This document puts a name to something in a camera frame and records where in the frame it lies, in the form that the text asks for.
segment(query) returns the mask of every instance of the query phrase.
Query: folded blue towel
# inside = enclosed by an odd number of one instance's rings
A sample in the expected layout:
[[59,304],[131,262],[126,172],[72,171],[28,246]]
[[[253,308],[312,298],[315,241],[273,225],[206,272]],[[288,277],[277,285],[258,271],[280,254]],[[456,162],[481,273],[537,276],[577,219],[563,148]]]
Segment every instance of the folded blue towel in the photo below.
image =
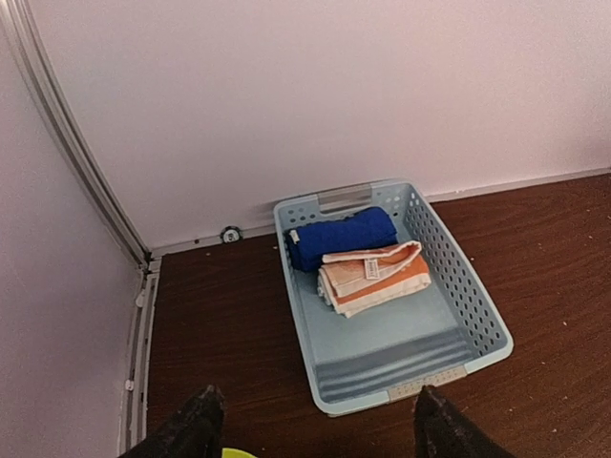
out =
[[394,245],[397,231],[387,213],[371,207],[351,218],[323,221],[294,229],[286,236],[293,267],[312,272],[323,264],[323,255],[369,250]]

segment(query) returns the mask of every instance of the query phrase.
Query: white wall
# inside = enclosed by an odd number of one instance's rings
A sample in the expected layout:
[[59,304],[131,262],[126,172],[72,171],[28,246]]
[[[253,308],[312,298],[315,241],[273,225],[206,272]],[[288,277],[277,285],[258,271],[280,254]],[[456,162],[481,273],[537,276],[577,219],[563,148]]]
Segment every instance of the white wall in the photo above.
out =
[[116,456],[137,273],[45,130],[0,24],[0,457]]
[[383,177],[450,192],[611,164],[611,2],[32,0],[151,246]]

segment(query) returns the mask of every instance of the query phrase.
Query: baseboard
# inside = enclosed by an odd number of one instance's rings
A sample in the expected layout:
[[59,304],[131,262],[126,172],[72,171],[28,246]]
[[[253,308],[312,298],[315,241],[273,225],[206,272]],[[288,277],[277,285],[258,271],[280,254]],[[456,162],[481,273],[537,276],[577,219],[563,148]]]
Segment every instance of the baseboard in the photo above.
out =
[[[467,189],[463,191],[456,191],[453,193],[442,193],[427,196],[429,202],[440,202],[445,200],[456,200],[458,198],[471,198],[474,196],[483,196],[485,194],[500,193],[503,191],[511,191],[514,189],[528,188],[531,186],[538,186],[539,184],[556,183],[559,181],[567,181],[569,179],[595,177],[598,175],[604,175],[611,173],[611,168],[605,167],[601,169],[586,170],[583,172],[575,172],[572,174],[556,175],[552,177],[524,179],[520,181],[512,181],[510,183],[494,184],[491,186],[482,186],[473,189]],[[245,229],[242,231],[243,236],[246,239],[253,237],[265,236],[273,234],[275,227],[270,220],[269,224],[264,226],[254,227],[252,229]],[[153,250],[153,258],[161,258],[165,255],[171,255],[174,253],[181,253],[183,251],[195,250],[205,246],[212,246],[221,243],[220,237],[207,237],[196,240],[189,240],[182,243],[175,243],[172,245],[162,246]]]
[[137,296],[128,342],[128,375],[119,420],[119,453],[146,437],[149,361],[161,260],[149,263]]

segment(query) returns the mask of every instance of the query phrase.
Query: wooden floor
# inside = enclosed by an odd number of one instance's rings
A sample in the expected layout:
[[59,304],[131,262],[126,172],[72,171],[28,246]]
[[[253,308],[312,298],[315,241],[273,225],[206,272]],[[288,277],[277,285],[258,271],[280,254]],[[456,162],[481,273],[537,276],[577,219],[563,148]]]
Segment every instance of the wooden floor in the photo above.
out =
[[[509,359],[442,388],[521,457],[611,456],[611,175],[437,203],[511,330]],[[340,418],[312,403],[272,236],[167,256],[149,428],[201,386],[226,447],[412,457],[413,400]]]

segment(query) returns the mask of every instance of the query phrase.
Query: plastic laundry basket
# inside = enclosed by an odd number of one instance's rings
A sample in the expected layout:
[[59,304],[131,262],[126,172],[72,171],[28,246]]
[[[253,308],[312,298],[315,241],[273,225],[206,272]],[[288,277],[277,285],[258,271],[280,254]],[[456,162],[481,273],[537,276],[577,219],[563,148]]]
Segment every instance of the plastic laundry basket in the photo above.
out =
[[[317,295],[316,274],[294,270],[290,229],[379,206],[399,241],[420,240],[431,269],[424,291],[337,315]],[[285,200],[274,209],[286,288],[314,402],[329,415],[380,406],[507,358],[514,343],[495,304],[448,228],[404,180]]]

